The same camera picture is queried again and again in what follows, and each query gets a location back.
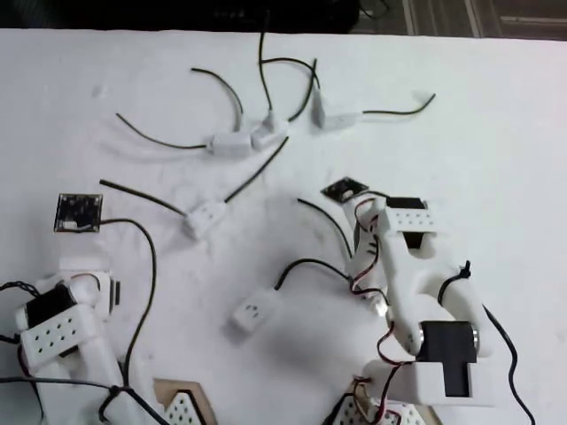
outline small sensor board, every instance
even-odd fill
[[[350,177],[345,177],[344,179],[334,182],[330,186],[326,187],[321,191],[324,196],[332,199],[339,204],[344,204],[350,201],[353,197],[368,190],[368,186],[351,179]]]
[[[59,194],[54,232],[98,232],[102,195]]]

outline white table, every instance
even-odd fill
[[[157,244],[159,287],[138,345],[154,375],[201,382],[221,424],[318,424],[376,357],[384,322],[334,277],[304,267],[283,287],[279,315],[250,339],[237,344],[226,323],[292,260],[344,264],[329,223],[294,198],[324,206],[345,227],[319,190],[350,175],[444,204],[455,256],[472,261],[479,294],[519,351],[518,391],[539,423],[561,422],[567,44],[268,35],[265,58],[319,58],[323,90],[341,102],[408,109],[427,93],[438,98],[419,116],[368,118],[331,134],[306,113],[282,155],[202,243],[181,234],[170,212],[97,185],[114,180],[184,208],[237,186],[267,152],[236,162],[171,151],[140,139],[114,113],[171,143],[231,128],[226,92],[189,72],[201,66],[232,83],[259,120],[267,104],[257,45],[258,35],[245,34],[0,31],[0,281],[54,271],[59,192],[103,192],[106,217],[140,220]],[[276,109],[295,112],[306,73],[273,64],[266,75]],[[149,293],[149,252],[129,226],[105,228],[102,237],[122,280],[124,303],[109,332],[124,352]],[[8,292],[0,296],[2,333],[14,330],[13,309],[25,300]],[[527,423],[509,393],[504,343],[494,361],[499,407],[439,409],[446,424]],[[11,346],[0,346],[0,373],[19,373]],[[37,423],[29,386],[0,388],[0,417]]]

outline white wire connector housing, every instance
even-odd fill
[[[206,146],[216,156],[242,158],[252,153],[252,138],[248,131],[214,135]]]
[[[269,319],[279,306],[278,293],[272,289],[256,290],[232,314],[232,322],[251,334]]]
[[[183,221],[183,226],[193,239],[201,239],[214,225],[222,220],[227,205],[222,201],[208,201],[191,210]]]
[[[262,151],[272,144],[283,142],[289,126],[286,119],[276,115],[274,111],[268,112],[268,116],[252,131],[252,147],[256,151]]]
[[[314,87],[313,108],[315,124],[324,130],[352,127],[362,116],[362,111],[332,104],[317,87]]]

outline dark floor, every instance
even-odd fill
[[[567,0],[0,0],[0,27],[567,40]]]
[[[567,0],[361,0],[352,32],[567,40]]]

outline black cable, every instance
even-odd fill
[[[191,68],[191,71],[195,71],[196,73],[206,73],[207,75],[211,75],[214,78],[216,78],[218,81],[220,81],[224,85],[224,87],[226,87],[230,91],[230,93],[232,93],[232,96],[234,96],[234,98],[237,100],[238,109],[240,109],[240,113],[245,113],[245,108],[242,106],[242,102],[240,101],[240,97],[238,97],[237,92],[219,74],[203,68]]]
[[[288,119],[289,122],[295,121],[297,118],[299,118],[301,113],[303,113],[303,111],[305,111],[305,108],[307,107],[307,103],[309,102],[309,98],[311,97],[311,93],[313,92],[313,81],[315,79],[315,69],[316,68],[317,68],[317,59],[315,59],[313,61],[313,72],[311,73],[311,79],[309,80],[309,87],[307,89],[307,93],[305,94],[305,97],[303,98],[303,103],[301,104],[301,107],[299,108],[299,110],[297,112],[295,112]]]
[[[284,148],[288,139],[289,139],[289,137],[286,137],[283,140],[282,144],[279,145],[279,147],[274,151],[274,153],[272,153],[272,155],[258,169],[258,171],[256,171],[256,173],[254,173],[248,180],[246,180],[244,183],[242,183],[240,186],[238,186],[230,195],[228,195],[224,199],[225,204],[230,202],[236,195],[238,195],[240,192],[242,192],[244,189],[246,189],[254,180],[256,180],[256,178],[262,173],[262,171],[264,171],[266,169],[266,167],[269,166],[269,164],[276,158],[277,154],[280,153],[280,151]]]
[[[282,285],[284,284],[285,278],[287,277],[287,275],[290,273],[290,271],[294,267],[299,266],[300,264],[305,264],[305,263],[313,263],[313,264],[318,264],[319,266],[327,267],[330,271],[335,272],[340,277],[345,279],[347,282],[350,283],[350,281],[351,281],[351,278],[349,276],[347,276],[346,274],[344,274],[343,272],[341,272],[340,270],[338,270],[336,267],[332,266],[329,263],[325,263],[324,261],[321,261],[319,259],[296,259],[295,261],[293,261],[289,266],[287,266],[283,270],[282,274],[280,275],[280,278],[277,280],[277,283],[276,283],[276,286],[274,287],[274,290],[280,290],[280,288],[282,288]]]
[[[173,205],[167,203],[166,201],[162,201],[161,199],[153,197],[152,195],[148,195],[147,193],[140,192],[139,190],[127,188],[126,186],[122,186],[121,184],[109,182],[109,181],[104,180],[104,179],[101,179],[99,181],[99,183],[102,184],[103,186],[108,187],[108,188],[120,190],[122,192],[129,193],[130,195],[134,195],[135,197],[142,197],[143,199],[147,199],[148,201],[152,201],[153,203],[164,206],[168,210],[171,210],[174,213],[178,213],[178,214],[182,215],[183,217],[185,217],[187,215],[185,212],[183,212],[182,210],[180,210],[176,206],[173,206]]]
[[[264,59],[262,61],[264,64],[271,64],[272,62],[293,62],[294,64],[300,64],[303,65],[304,67],[306,67],[309,72],[314,76],[315,78],[315,82],[317,83],[317,87],[320,89],[321,88],[321,83],[319,82],[319,77],[317,76],[317,73],[315,72],[315,69],[309,65],[307,62],[300,60],[300,59],[296,59],[296,58],[271,58],[271,59]]]
[[[390,197],[389,195],[386,195],[384,192],[378,192],[377,190],[365,190],[364,192],[357,193],[356,195],[353,196],[353,198],[362,197],[364,195],[375,195],[377,197],[385,197],[385,198]]]
[[[19,345],[20,339],[18,334],[14,334],[14,337],[0,335],[0,343],[7,343],[12,345]]]
[[[348,242],[348,239],[346,239],[345,232],[344,232],[343,229],[338,225],[337,221],[336,221],[335,219],[333,219],[333,218],[331,217],[331,215],[330,215],[328,212],[326,212],[325,210],[323,210],[320,206],[317,206],[317,205],[315,205],[315,204],[311,204],[310,202],[306,201],[305,199],[301,199],[301,198],[299,198],[299,197],[298,197],[298,202],[299,202],[300,204],[307,205],[307,206],[313,208],[314,210],[318,211],[319,213],[321,213],[322,215],[324,215],[325,217],[327,217],[327,218],[330,220],[330,222],[333,223],[333,225],[335,226],[335,228],[337,228],[339,234],[340,234],[341,237],[343,238],[343,241],[345,242],[345,247],[346,247],[346,250],[348,251],[348,256],[349,256],[350,258],[352,258],[352,257],[353,257],[353,252],[351,251],[351,245],[350,245],[350,243]]]
[[[15,282],[7,282],[4,283],[2,286],[0,286],[0,291],[3,290],[9,290],[12,288],[18,288],[20,290],[24,290],[25,292],[27,292],[29,295],[31,295],[34,298],[39,297],[39,291],[37,290],[37,288],[34,285],[30,285],[29,283],[25,283],[23,281],[15,281]]]
[[[148,140],[150,142],[154,142],[154,143],[160,144],[162,146],[167,146],[168,148],[175,148],[175,149],[189,149],[190,150],[190,149],[205,149],[206,148],[206,144],[194,144],[194,145],[191,145],[191,146],[184,146],[184,145],[180,145],[180,144],[171,144],[171,143],[162,142],[158,139],[154,139],[153,137],[149,137],[148,135],[145,135],[144,133],[142,133],[140,130],[138,130],[136,127],[134,127],[133,124],[131,124],[128,120],[126,120],[119,113],[116,113],[116,116],[124,124],[126,124],[132,131],[134,131],[135,133],[137,133],[138,135],[143,137],[145,140]]]
[[[445,292],[447,291],[449,285],[453,282],[463,279],[463,277],[460,277],[460,275],[463,273],[463,270],[467,268],[470,268],[469,261],[467,261],[465,268],[462,269],[458,275],[453,276],[443,282],[443,285],[441,285],[441,288],[439,289],[439,294],[437,295],[437,301],[439,302],[440,305],[443,305],[442,304],[443,296],[445,295]],[[526,416],[530,419],[531,425],[535,425],[536,422],[532,412],[525,405],[524,401],[520,398],[519,394],[517,393],[516,385],[514,384],[514,373],[516,372],[516,368],[517,368],[517,349],[514,343],[512,343],[512,339],[510,338],[504,327],[498,322],[496,317],[494,317],[494,315],[490,312],[490,310],[488,310],[488,308],[486,308],[485,305],[483,305],[483,308],[485,309],[486,316],[488,316],[488,320],[494,325],[496,330],[498,330],[498,333],[501,335],[502,339],[504,340],[504,343],[506,343],[506,345],[508,346],[508,349],[512,356],[512,362],[510,363],[510,369],[508,371],[508,384],[510,387],[510,391],[512,391],[512,395],[514,396],[514,399],[520,405],[522,410],[524,410]]]
[[[159,413],[157,413],[143,398],[137,394],[134,389],[125,386],[109,386],[98,382],[83,381],[79,379],[57,379],[57,378],[38,378],[32,376],[13,376],[13,377],[0,377],[0,383],[58,383],[63,385],[84,385],[88,387],[101,388],[103,390],[115,392],[126,392],[130,397],[132,397],[138,405],[140,405],[145,412],[147,412],[158,424],[168,425],[168,422],[163,419]]]
[[[126,357],[124,359],[124,370],[123,370],[124,385],[129,386],[129,381],[130,381],[129,380],[129,367],[130,367],[130,360],[131,360],[131,357],[132,357],[132,351],[134,350],[134,345],[136,344],[138,336],[140,335],[140,331],[142,330],[142,326],[144,325],[144,322],[145,322],[146,318],[148,317],[148,314],[150,313],[151,304],[153,303],[153,297],[154,297],[155,291],[156,291],[156,276],[158,274],[158,257],[157,257],[156,248],[155,248],[155,245],[153,244],[153,240],[151,239],[150,233],[148,233],[148,231],[144,228],[144,226],[142,226],[137,221],[134,221],[134,220],[131,220],[131,219],[109,219],[109,220],[102,220],[100,222],[101,226],[105,225],[105,224],[113,224],[113,223],[130,223],[130,224],[133,224],[134,226],[136,226],[137,228],[139,228],[140,231],[144,234],[145,238],[147,239],[148,244],[150,245],[150,251],[151,251],[151,290],[150,290],[150,297],[148,298],[148,304],[145,307],[144,313],[142,314],[142,317],[140,318],[140,321],[138,322],[138,325],[136,327],[136,331],[134,332],[134,335],[132,336],[132,340],[130,341],[130,345],[128,346],[128,350],[126,351]]]
[[[262,62],[262,52],[264,50],[264,37],[266,36],[266,31],[268,31],[269,24],[269,11],[266,11],[266,16],[264,18],[264,28],[260,33],[260,44],[258,45],[258,68],[260,69],[260,78],[262,80],[262,86],[264,87],[264,92],[266,93],[266,99],[268,100],[268,109],[272,111],[272,99],[269,96],[268,85],[266,84],[266,78],[264,77],[264,64]]]
[[[490,310],[488,310],[488,308],[486,308],[485,305],[483,305],[483,307],[485,309],[486,315],[488,316],[488,320],[494,325],[496,330],[498,330],[498,332],[502,336],[502,339],[504,340],[504,342],[508,346],[508,349],[510,350],[510,354],[512,355],[512,363],[510,364],[510,369],[508,371],[508,384],[510,386],[510,390],[512,391],[512,395],[514,396],[514,398],[516,399],[516,402],[520,405],[520,407],[522,407],[522,410],[524,410],[527,417],[530,418],[531,425],[535,425],[535,418],[533,417],[532,412],[530,412],[530,409],[528,409],[528,406],[525,405],[524,401],[518,395],[517,390],[516,390],[516,385],[514,384],[514,373],[516,372],[516,367],[517,367],[517,350],[516,350],[516,347],[515,347],[514,343],[512,343],[512,340],[510,339],[510,336],[508,335],[506,330],[504,330],[504,327],[496,320],[496,318],[490,312]]]
[[[382,110],[375,110],[375,111],[362,111],[362,113],[384,113],[384,114],[388,114],[388,115],[414,115],[416,113],[419,113],[421,111],[423,111],[427,106],[429,106],[429,104],[431,102],[433,102],[433,99],[435,98],[436,94],[431,95],[431,97],[429,98],[429,100],[427,102],[425,102],[423,105],[421,105],[419,108],[414,109],[413,111],[382,111]]]
[[[372,20],[378,21],[379,19],[383,18],[383,17],[386,16],[388,13],[390,13],[390,10],[392,9],[392,8],[390,7],[390,5],[386,2],[386,0],[379,0],[379,2],[384,6],[384,11],[383,11],[381,14],[379,14],[378,16],[376,16],[376,17],[373,16],[373,15],[370,15],[370,14],[368,13],[368,11],[367,11],[366,9],[364,9],[364,7],[362,7],[362,2],[361,2],[361,0],[359,0],[359,2],[358,2],[358,7],[359,7],[359,9],[361,10],[361,12],[364,13],[367,17],[369,17],[369,18],[372,19]]]

